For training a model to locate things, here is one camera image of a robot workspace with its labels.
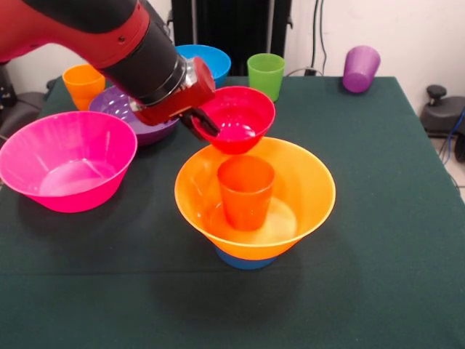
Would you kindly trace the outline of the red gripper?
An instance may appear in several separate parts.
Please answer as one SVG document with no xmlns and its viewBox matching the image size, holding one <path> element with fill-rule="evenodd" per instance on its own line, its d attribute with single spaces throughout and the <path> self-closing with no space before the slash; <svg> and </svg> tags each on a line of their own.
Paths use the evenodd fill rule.
<svg viewBox="0 0 465 349">
<path fill-rule="evenodd" d="M 200 108 L 215 94 L 215 82 L 209 67 L 200 57 L 185 60 L 184 80 L 180 87 L 159 103 L 146 106 L 131 101 L 133 114 L 144 124 L 155 126 L 179 116 L 182 124 L 200 141 L 204 135 L 217 137 L 220 128 Z M 194 108 L 194 114 L 184 113 Z"/>
</svg>

